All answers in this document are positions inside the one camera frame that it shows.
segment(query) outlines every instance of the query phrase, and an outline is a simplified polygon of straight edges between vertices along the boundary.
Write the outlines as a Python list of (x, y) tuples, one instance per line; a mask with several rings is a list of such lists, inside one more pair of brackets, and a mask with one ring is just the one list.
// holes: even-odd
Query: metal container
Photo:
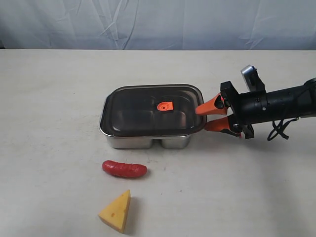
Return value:
[(153, 140), (182, 149), (206, 123), (195, 114), (202, 103), (201, 92), (186, 84), (121, 87), (105, 101), (100, 130), (117, 149), (148, 149)]

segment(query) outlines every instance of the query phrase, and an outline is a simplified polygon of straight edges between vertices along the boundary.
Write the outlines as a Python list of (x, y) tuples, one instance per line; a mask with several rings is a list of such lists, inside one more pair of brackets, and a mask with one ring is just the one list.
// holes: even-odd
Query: yellow cheese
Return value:
[(101, 221), (118, 232), (124, 233), (129, 202), (130, 191), (127, 190), (99, 213)]

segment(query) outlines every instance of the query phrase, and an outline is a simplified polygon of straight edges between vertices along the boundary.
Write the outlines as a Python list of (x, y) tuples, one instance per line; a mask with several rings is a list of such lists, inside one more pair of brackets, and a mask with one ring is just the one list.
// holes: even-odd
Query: clear plastic lid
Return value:
[(100, 126), (114, 136), (188, 135), (206, 123), (206, 116), (195, 114), (202, 103), (191, 85), (122, 87), (107, 98)]

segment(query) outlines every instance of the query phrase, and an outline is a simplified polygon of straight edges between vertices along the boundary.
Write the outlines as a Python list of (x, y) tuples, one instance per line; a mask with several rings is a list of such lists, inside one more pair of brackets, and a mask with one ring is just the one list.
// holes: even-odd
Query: red sausage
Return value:
[(113, 176), (125, 178), (138, 178), (147, 173), (147, 167), (142, 164), (126, 164), (112, 160), (103, 162), (102, 169)]

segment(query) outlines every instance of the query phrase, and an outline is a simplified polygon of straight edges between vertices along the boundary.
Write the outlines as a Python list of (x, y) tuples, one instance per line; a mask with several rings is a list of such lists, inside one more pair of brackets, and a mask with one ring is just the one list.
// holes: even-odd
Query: white table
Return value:
[[(104, 100), (124, 85), (188, 83), (204, 100), (252, 64), (267, 91), (316, 77), (311, 51), (0, 50), (0, 236), (115, 237), (98, 212), (131, 189), (137, 237), (316, 236), (316, 118), (268, 142), (202, 131), (183, 150), (115, 150), (99, 131)], [(150, 175), (107, 175), (107, 159)]]

